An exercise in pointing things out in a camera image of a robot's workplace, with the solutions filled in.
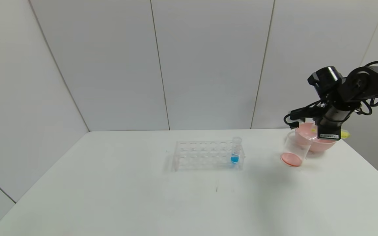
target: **wall seam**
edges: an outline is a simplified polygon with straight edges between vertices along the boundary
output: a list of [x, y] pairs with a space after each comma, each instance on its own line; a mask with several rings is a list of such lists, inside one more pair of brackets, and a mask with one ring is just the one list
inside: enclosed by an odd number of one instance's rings
[[151, 0], [150, 0], [150, 5], [151, 5], [151, 16], [153, 17], [154, 35], [156, 36], [156, 46], [157, 46], [158, 64], [159, 64], [159, 67], [160, 67], [161, 83], [162, 83], [162, 87], [163, 87], [164, 105], [165, 105], [165, 114], [166, 114], [166, 116], [167, 116], [168, 130], [170, 130], [170, 121], [169, 121], [169, 119], [168, 119], [167, 101], [166, 101], [166, 98], [165, 98], [165, 90], [164, 90], [164, 81], [163, 81], [163, 78], [162, 78], [162, 70], [161, 70], [161, 62], [160, 62], [160, 51], [159, 51], [159, 49], [158, 49], [156, 23], [154, 22], [153, 2], [152, 2]]
[[255, 100], [255, 106], [253, 107], [253, 115], [252, 115], [252, 122], [250, 123], [250, 129], [252, 129], [252, 126], [253, 126], [253, 120], [254, 120], [254, 118], [255, 118], [255, 111], [256, 111], [256, 103], [258, 103], [259, 88], [260, 88], [260, 86], [261, 86], [262, 73], [263, 73], [263, 66], [264, 66], [264, 64], [265, 64], [265, 57], [266, 57], [267, 45], [268, 45], [268, 42], [269, 42], [270, 27], [271, 27], [271, 25], [272, 25], [273, 10], [275, 9], [275, 1], [276, 1], [276, 0], [273, 1], [273, 4], [272, 4], [272, 12], [271, 12], [271, 14], [270, 14], [268, 34], [267, 34], [267, 38], [266, 38], [265, 51], [264, 51], [264, 53], [263, 53], [263, 60], [262, 60], [261, 74], [259, 75], [258, 90], [256, 91], [256, 100]]
[[58, 70], [58, 72], [59, 72], [59, 74], [60, 74], [60, 76], [61, 76], [61, 78], [62, 78], [63, 84], [65, 85], [66, 90], [67, 90], [68, 93], [69, 93], [69, 96], [71, 96], [72, 102], [74, 103], [75, 107], [77, 108], [77, 111], [78, 111], [78, 113], [80, 114], [81, 119], [82, 119], [82, 121], [84, 122], [84, 125], [87, 127], [87, 132], [89, 132], [90, 129], [88, 128], [88, 125], [87, 125], [87, 123], [85, 122], [84, 117], [83, 117], [83, 115], [81, 114], [81, 111], [80, 111], [80, 109], [78, 108], [78, 105], [77, 105], [77, 103], [75, 102], [75, 99], [74, 99], [74, 97], [72, 96], [72, 93], [71, 93], [71, 91], [69, 90], [69, 87], [68, 87], [68, 85], [66, 84], [65, 79], [64, 79], [64, 77], [63, 77], [63, 75], [62, 75], [62, 72], [60, 71], [59, 66], [58, 66], [58, 64], [57, 64], [57, 62], [56, 62], [56, 60], [55, 60], [55, 57], [54, 57], [54, 55], [53, 55], [53, 53], [52, 53], [52, 50], [51, 50], [51, 47], [50, 47], [49, 44], [48, 44], [48, 40], [46, 39], [45, 33], [43, 32], [42, 26], [40, 25], [39, 19], [37, 18], [37, 15], [36, 15], [36, 12], [35, 12], [35, 10], [34, 10], [34, 8], [33, 8], [33, 5], [31, 4], [31, 0], [28, 0], [28, 2], [29, 2], [29, 5], [30, 5], [30, 8], [31, 8], [31, 11], [33, 12], [34, 18], [36, 19], [37, 25], [39, 26], [40, 33], [42, 34], [43, 39], [44, 39], [44, 41], [45, 41], [45, 43], [46, 43], [46, 46], [48, 47], [49, 53], [51, 54], [52, 60], [54, 61], [55, 66], [56, 66], [56, 68], [57, 68], [57, 70]]
[[377, 25], [375, 26], [374, 31], [373, 31], [373, 33], [372, 33], [372, 35], [371, 35], [370, 41], [368, 42], [368, 45], [367, 45], [367, 48], [366, 48], [366, 52], [364, 53], [363, 58], [361, 59], [361, 63], [358, 65], [358, 67], [360, 67], [360, 66], [363, 64], [363, 62], [364, 62], [364, 58], [366, 58], [366, 54], [367, 54], [367, 52], [368, 52], [368, 49], [370, 48], [370, 45], [371, 45], [372, 39], [373, 39], [373, 37], [374, 37], [374, 35], [375, 35], [375, 31], [377, 30], [377, 27], [378, 27], [378, 21], [377, 21]]

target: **pink liquid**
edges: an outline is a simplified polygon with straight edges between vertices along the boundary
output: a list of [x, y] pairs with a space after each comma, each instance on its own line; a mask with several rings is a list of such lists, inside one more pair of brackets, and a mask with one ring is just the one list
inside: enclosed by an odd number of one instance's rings
[[298, 167], [301, 166], [301, 158], [295, 154], [285, 152], [281, 154], [281, 160], [285, 162], [285, 164], [292, 166], [292, 167]]

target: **blue liquid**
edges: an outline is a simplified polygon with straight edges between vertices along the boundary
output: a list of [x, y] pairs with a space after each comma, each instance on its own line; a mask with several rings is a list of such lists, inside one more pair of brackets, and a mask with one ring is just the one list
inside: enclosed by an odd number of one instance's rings
[[237, 162], [239, 162], [239, 156], [231, 154], [231, 159], [230, 160], [231, 160], [232, 163], [237, 163]]

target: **clear plastic cup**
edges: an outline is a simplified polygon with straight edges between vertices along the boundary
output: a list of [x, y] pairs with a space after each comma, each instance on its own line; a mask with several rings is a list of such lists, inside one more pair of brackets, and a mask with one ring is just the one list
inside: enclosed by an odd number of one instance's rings
[[288, 133], [281, 160], [291, 167], [301, 166], [312, 145], [312, 139], [299, 139], [295, 131]]

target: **pink container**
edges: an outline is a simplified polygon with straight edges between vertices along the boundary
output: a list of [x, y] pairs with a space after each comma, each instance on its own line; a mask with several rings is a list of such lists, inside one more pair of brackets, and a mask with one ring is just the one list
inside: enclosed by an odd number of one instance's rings
[[304, 140], [305, 142], [307, 139], [313, 139], [312, 146], [310, 147], [310, 151], [326, 151], [331, 146], [333, 146], [336, 141], [332, 140], [325, 140], [325, 139], [318, 139], [317, 132], [312, 132], [312, 127], [314, 126], [313, 123], [303, 123], [300, 124], [298, 128], [295, 129], [296, 138], [299, 140]]

